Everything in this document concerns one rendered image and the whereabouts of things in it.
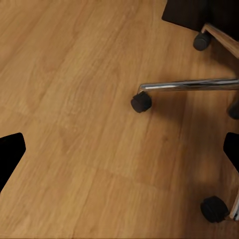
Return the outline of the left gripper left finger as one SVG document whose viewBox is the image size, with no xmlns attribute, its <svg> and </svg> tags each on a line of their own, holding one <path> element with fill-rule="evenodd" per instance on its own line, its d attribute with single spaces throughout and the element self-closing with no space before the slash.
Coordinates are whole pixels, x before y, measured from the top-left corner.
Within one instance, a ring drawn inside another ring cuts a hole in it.
<svg viewBox="0 0 239 239">
<path fill-rule="evenodd" d="M 0 138 L 0 192 L 26 151 L 21 132 Z"/>
</svg>

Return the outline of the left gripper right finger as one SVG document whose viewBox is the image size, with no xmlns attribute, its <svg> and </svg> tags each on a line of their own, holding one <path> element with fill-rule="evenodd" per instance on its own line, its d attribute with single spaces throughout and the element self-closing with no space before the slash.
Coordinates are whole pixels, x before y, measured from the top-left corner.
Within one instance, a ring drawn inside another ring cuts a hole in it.
<svg viewBox="0 0 239 239">
<path fill-rule="evenodd" d="M 228 132 L 223 150 L 239 173 L 239 134 Z"/>
</svg>

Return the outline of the swivel chair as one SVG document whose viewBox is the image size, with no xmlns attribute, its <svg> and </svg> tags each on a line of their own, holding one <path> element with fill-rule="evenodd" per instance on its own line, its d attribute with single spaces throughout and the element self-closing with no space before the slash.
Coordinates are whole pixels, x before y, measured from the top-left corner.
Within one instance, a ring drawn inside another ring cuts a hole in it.
<svg viewBox="0 0 239 239">
<path fill-rule="evenodd" d="M 211 34 L 239 59 L 239 40 L 209 22 L 205 23 L 196 36 L 194 47 L 198 50 L 209 47 L 212 41 Z M 141 84 L 137 95 L 131 100 L 131 105 L 138 113 L 149 110 L 152 101 L 146 92 L 216 90 L 239 90 L 239 78 Z M 239 120 L 239 102 L 229 109 L 229 115 Z M 239 187 L 230 210 L 221 198 L 211 196 L 201 203 L 201 211 L 211 223 L 218 224 L 223 220 L 239 222 Z"/>
</svg>

